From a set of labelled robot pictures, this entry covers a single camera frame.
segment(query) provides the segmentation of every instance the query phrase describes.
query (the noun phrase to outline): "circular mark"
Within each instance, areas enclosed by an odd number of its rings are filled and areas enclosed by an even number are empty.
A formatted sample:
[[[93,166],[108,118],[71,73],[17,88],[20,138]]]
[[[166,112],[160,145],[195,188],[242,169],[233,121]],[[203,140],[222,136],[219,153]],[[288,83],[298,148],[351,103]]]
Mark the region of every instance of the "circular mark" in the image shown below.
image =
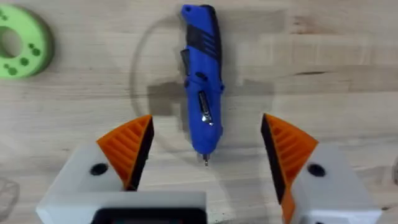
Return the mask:
[[[10,74],[10,75],[17,75],[17,70],[15,69],[15,68],[10,68],[9,70],[8,70],[8,74]]]
[[[29,64],[29,60],[27,60],[26,58],[21,58],[20,62],[21,62],[21,65],[23,65],[23,66],[26,66]]]
[[[41,52],[40,52],[39,49],[33,49],[32,50],[32,54],[35,55],[35,56],[39,56],[41,54]]]
[[[319,164],[310,164],[307,169],[315,177],[324,177],[326,175],[325,169]]]
[[[99,163],[93,165],[93,167],[90,170],[91,175],[102,175],[108,170],[108,165],[105,163]]]

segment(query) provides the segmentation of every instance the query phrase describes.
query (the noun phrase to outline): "black screw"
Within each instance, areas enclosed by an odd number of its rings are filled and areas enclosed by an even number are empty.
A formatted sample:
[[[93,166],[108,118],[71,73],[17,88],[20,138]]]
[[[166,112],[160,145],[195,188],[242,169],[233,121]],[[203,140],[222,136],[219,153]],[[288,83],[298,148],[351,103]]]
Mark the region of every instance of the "black screw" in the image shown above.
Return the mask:
[[[105,163],[99,163],[93,165],[93,167],[90,170],[91,175],[102,175],[108,170],[108,165]]]
[[[326,175],[325,169],[319,164],[310,164],[307,169],[315,177],[324,177]]]

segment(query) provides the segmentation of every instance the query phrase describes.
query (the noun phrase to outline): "wooden table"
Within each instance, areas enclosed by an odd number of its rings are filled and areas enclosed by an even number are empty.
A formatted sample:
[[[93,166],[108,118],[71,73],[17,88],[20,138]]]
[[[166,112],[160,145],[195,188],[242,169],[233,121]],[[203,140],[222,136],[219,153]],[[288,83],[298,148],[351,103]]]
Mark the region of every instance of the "wooden table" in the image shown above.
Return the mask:
[[[141,190],[205,190],[212,223],[281,223],[259,132],[267,112],[339,145],[385,209],[380,223],[398,223],[397,1],[206,1],[226,84],[209,168],[187,137],[184,1],[9,2],[47,21],[56,53],[36,77],[0,80],[0,183],[16,201],[0,222],[40,223],[34,208],[75,146],[150,113]]]

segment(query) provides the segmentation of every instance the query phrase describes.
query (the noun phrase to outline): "green donut toy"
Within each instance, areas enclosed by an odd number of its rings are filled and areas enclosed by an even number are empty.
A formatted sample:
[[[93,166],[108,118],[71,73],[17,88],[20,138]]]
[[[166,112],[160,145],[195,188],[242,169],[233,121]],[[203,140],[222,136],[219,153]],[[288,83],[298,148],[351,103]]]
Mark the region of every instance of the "green donut toy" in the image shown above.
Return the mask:
[[[52,38],[47,26],[25,9],[0,4],[0,37],[8,29],[19,35],[22,48],[13,57],[0,43],[0,78],[24,78],[45,69],[52,58]]]

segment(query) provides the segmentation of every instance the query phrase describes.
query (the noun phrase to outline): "green dot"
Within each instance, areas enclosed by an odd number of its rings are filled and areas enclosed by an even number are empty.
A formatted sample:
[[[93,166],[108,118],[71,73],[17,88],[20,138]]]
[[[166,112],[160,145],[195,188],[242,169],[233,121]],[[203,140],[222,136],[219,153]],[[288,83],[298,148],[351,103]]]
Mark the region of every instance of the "green dot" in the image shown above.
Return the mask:
[[[21,58],[21,65],[26,66],[29,64],[29,60],[27,60],[26,58]]]
[[[15,68],[10,68],[10,69],[8,70],[8,74],[10,74],[10,75],[16,75],[17,72],[18,72],[18,71],[17,71]]]
[[[35,56],[39,56],[41,54],[41,52],[40,52],[39,49],[33,49],[32,50],[32,54],[35,55]]]

